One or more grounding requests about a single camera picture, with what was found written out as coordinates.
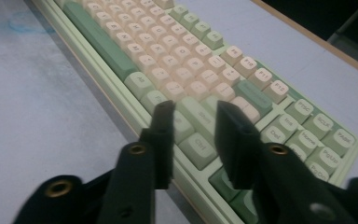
keyboard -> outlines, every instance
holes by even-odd
[[[155,105],[176,102],[173,182],[205,222],[257,223],[252,191],[232,188],[214,148],[218,100],[329,183],[340,185],[358,155],[354,133],[182,4],[33,1],[136,133]]]

mechanical keyboard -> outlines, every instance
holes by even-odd
[[[252,192],[232,188],[214,149],[218,100],[324,181],[340,185],[358,154],[353,133],[184,5],[33,1],[136,133],[155,105],[176,102],[173,182],[208,223],[257,222]]]

spacebar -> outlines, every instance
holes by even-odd
[[[62,11],[122,81],[129,74],[138,71],[135,63],[81,5],[68,2]]]

desk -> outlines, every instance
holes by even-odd
[[[177,2],[358,135],[358,70],[249,0]],[[136,139],[40,16],[29,1],[0,1],[0,223],[41,182],[90,181]],[[157,205],[158,223],[188,222],[170,192],[159,191]]]

white desk surface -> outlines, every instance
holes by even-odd
[[[358,70],[249,0],[176,2],[358,135]],[[30,8],[0,1],[0,223],[10,223],[43,181],[67,174],[88,182],[136,139]],[[355,176],[358,159],[348,178]],[[158,223],[188,222],[165,191],[157,204],[164,204]]]

